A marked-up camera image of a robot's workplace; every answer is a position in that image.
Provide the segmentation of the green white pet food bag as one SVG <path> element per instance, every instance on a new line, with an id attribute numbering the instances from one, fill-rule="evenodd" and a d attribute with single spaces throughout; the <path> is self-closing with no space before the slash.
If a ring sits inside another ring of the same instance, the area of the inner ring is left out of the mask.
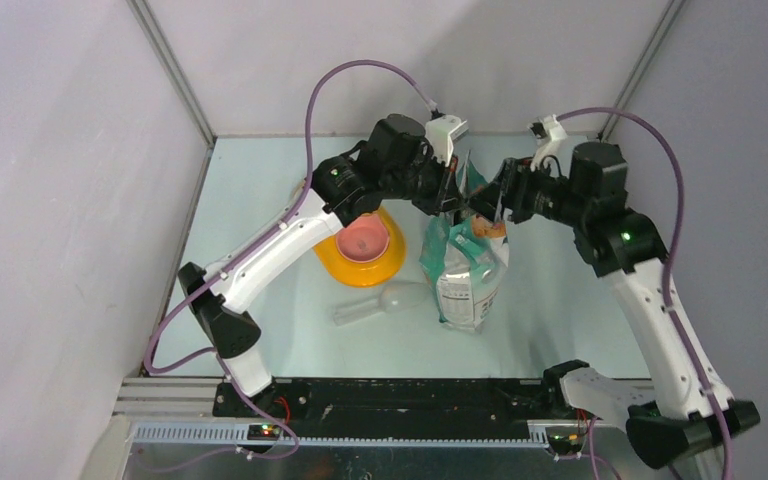
<path id="1" fill-rule="evenodd" d="M 419 264 L 439 312 L 451 329 L 482 329 L 509 267 L 506 224 L 463 207 L 433 217 Z"/>

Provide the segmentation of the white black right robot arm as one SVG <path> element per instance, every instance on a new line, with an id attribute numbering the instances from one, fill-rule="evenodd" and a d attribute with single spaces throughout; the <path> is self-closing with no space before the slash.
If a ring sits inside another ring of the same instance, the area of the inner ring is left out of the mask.
<path id="1" fill-rule="evenodd" d="M 628 165 L 619 147 L 585 142 L 570 170 L 553 176 L 532 158 L 505 160 L 495 178 L 469 194 L 488 219 L 534 216 L 571 227 L 583 261 L 607 284 L 651 376 L 642 392 L 571 360 L 548 369 L 545 411 L 566 418 L 582 409 L 623 431 L 653 469 L 724 445 L 760 421 L 737 399 L 703 352 L 666 270 L 667 249 L 652 220 L 626 204 Z"/>

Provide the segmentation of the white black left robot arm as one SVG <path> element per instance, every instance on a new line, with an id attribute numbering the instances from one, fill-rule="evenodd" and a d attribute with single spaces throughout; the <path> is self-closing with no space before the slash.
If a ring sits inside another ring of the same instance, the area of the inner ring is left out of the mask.
<path id="1" fill-rule="evenodd" d="M 190 310 L 250 415 L 264 416 L 276 403 L 257 345 L 261 329 L 248 312 L 252 301 L 305 252 L 385 200 L 408 201 L 428 216 L 459 208 L 454 144 L 467 130 L 454 115 L 421 124 L 390 114 L 368 139 L 321 161 L 274 225 L 205 268 L 188 263 L 180 269 Z"/>

